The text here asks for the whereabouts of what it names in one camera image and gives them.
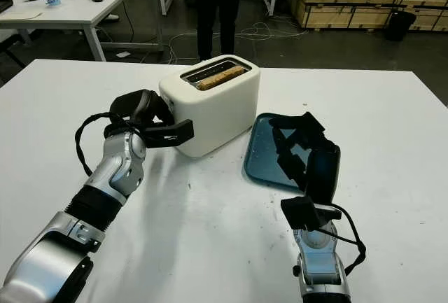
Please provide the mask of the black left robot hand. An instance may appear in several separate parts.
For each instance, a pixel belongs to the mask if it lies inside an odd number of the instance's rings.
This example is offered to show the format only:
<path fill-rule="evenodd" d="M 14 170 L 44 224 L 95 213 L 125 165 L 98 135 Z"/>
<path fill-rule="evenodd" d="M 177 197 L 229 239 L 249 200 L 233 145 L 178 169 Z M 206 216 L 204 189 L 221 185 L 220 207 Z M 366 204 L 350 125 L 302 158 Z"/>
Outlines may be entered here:
<path fill-rule="evenodd" d="M 168 105 L 153 90 L 137 90 L 116 97 L 109 111 L 139 128 L 166 127 L 174 125 L 174 116 Z"/>

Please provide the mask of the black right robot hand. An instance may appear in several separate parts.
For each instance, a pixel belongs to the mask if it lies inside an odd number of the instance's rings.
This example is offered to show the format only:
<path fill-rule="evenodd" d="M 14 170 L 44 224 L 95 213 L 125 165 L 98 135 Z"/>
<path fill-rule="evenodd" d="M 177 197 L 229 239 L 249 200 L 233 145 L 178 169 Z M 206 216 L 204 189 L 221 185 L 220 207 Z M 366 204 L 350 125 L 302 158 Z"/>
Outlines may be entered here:
<path fill-rule="evenodd" d="M 310 113 L 280 115 L 269 121 L 277 164 L 288 179 L 318 204 L 330 204 L 337 187 L 340 147 L 325 137 L 325 128 Z"/>

